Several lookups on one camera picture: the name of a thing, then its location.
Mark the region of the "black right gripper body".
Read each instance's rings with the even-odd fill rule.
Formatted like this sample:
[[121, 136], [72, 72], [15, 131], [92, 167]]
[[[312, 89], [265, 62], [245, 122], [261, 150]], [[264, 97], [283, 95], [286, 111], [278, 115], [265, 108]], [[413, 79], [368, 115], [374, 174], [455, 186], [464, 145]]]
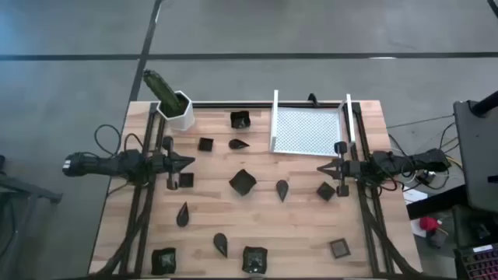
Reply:
[[337, 195], [339, 197], [348, 197], [349, 196], [349, 186], [345, 183], [345, 154], [347, 153], [347, 144], [346, 142], [336, 142], [334, 144], [335, 152], [338, 154], [338, 165], [336, 166], [336, 170], [339, 172], [339, 180], [340, 183], [336, 188]]

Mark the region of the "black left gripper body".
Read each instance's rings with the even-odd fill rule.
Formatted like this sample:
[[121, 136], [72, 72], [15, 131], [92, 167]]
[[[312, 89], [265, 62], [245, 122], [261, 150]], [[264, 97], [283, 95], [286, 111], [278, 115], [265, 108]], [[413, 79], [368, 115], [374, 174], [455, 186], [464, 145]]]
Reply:
[[153, 171], [156, 174], [167, 173], [167, 189], [175, 191], [178, 189], [178, 179], [175, 178], [174, 170], [174, 139], [171, 136], [164, 136], [161, 148], [166, 153], [162, 153], [160, 149], [153, 152]]

